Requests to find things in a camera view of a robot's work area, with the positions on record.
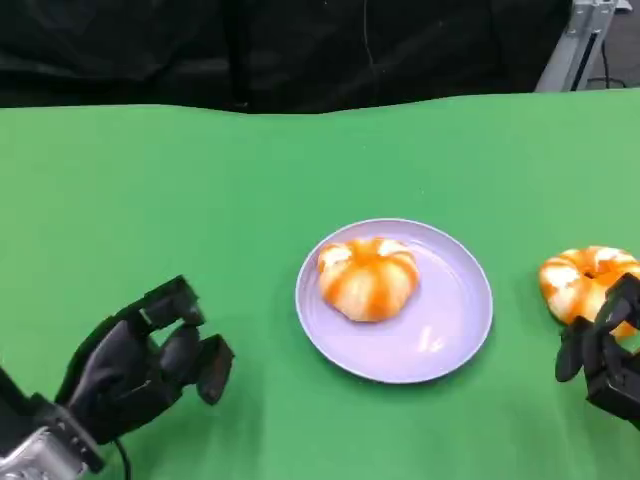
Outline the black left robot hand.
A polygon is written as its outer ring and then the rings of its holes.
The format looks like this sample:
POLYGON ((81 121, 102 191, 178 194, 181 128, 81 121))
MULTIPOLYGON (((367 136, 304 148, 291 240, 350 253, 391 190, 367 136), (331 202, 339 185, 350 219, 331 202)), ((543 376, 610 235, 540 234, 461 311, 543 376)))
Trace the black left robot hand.
POLYGON ((55 401, 99 445, 152 422, 194 386, 221 399, 234 353, 199 332, 198 296, 181 275, 103 320, 72 356, 55 401))

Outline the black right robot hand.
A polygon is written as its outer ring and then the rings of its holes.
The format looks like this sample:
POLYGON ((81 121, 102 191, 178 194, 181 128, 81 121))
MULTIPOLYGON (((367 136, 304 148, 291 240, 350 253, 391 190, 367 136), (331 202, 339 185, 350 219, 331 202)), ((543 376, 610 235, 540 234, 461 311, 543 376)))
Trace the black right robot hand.
POLYGON ((590 404, 638 427, 639 353, 629 352, 613 336, 624 323, 639 327, 639 279, 630 273, 606 292, 593 322, 578 317, 564 328, 555 378, 564 383, 583 373, 590 404))

